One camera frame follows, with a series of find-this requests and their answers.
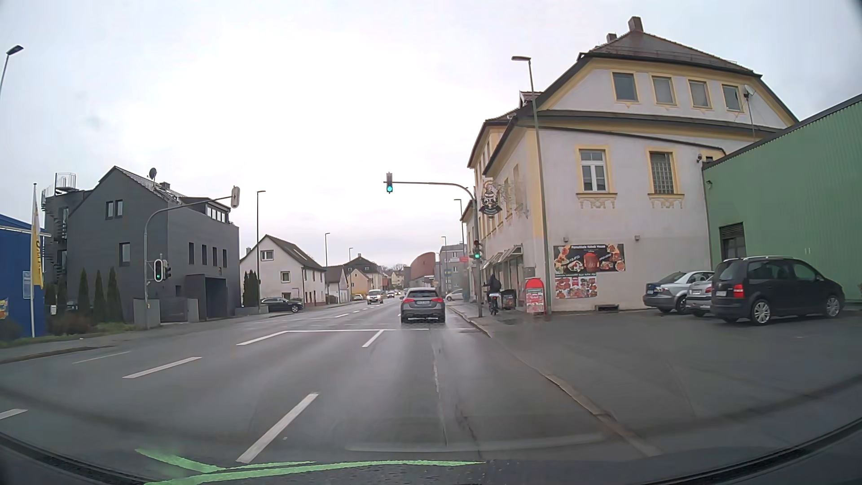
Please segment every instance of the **sky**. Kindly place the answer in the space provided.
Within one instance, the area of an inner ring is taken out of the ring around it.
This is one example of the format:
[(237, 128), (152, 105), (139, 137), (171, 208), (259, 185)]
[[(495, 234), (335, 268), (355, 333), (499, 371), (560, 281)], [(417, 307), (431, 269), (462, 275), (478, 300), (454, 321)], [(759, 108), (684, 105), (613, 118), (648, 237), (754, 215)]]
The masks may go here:
[[(799, 119), (862, 92), (851, 0), (0, 0), (0, 213), (34, 183), (90, 189), (117, 165), (191, 196), (242, 190), (260, 234), (320, 263), (410, 262), (461, 239), (457, 187), (482, 121), (550, 85), (608, 32), (644, 30), (736, 61)], [(324, 233), (328, 236), (328, 257)]]

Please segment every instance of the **car wheel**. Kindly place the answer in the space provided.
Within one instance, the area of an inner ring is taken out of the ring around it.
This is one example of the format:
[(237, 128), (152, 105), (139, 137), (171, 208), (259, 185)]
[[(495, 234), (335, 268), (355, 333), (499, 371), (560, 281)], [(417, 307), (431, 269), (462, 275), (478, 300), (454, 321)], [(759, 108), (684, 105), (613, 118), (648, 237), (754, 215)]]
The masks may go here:
[(679, 313), (680, 315), (686, 313), (686, 311), (685, 311), (685, 295), (683, 295), (683, 296), (679, 297), (679, 299), (677, 299), (677, 306), (676, 306), (676, 308), (674, 308), (674, 310), (676, 310), (677, 313)]
[(765, 299), (759, 299), (752, 305), (751, 314), (748, 316), (752, 322), (757, 325), (766, 325), (772, 320), (772, 309), (769, 302)]
[(835, 318), (839, 313), (841, 313), (841, 302), (838, 300), (838, 297), (833, 294), (826, 298), (825, 306), (823, 314), (828, 318)]

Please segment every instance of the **flag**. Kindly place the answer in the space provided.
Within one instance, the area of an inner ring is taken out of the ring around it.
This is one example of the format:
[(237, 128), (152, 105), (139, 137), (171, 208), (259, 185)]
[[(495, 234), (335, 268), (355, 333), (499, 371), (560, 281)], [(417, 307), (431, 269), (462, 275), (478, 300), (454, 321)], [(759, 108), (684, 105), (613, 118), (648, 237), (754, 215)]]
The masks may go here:
[(42, 287), (42, 259), (39, 251), (39, 206), (36, 204), (36, 184), (33, 184), (33, 221), (30, 226), (30, 278), (34, 287)]

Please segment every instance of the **black car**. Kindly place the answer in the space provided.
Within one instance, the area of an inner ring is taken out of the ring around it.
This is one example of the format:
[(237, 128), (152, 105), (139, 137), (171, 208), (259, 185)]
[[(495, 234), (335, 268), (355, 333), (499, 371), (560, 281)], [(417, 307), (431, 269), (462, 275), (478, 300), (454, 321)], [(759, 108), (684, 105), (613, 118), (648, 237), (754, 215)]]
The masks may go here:
[(269, 307), (269, 312), (299, 312), (304, 308), (303, 302), (296, 301), (294, 299), (286, 299), (281, 298), (280, 296), (275, 296), (271, 298), (264, 298), (260, 301), (261, 305), (266, 305)]
[(712, 313), (727, 322), (749, 318), (762, 325), (774, 317), (810, 313), (835, 318), (844, 306), (844, 291), (805, 261), (751, 256), (718, 265), (711, 303)]

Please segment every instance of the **asphalt road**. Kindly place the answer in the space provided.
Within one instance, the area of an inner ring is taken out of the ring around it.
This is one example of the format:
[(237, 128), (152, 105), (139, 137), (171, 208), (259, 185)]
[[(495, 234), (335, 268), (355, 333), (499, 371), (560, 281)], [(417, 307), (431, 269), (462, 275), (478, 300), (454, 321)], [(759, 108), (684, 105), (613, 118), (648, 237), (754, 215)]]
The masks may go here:
[(4, 364), (0, 432), (153, 479), (194, 475), (164, 463), (176, 457), (223, 468), (642, 457), (454, 313), (401, 325), (398, 307), (388, 299)]

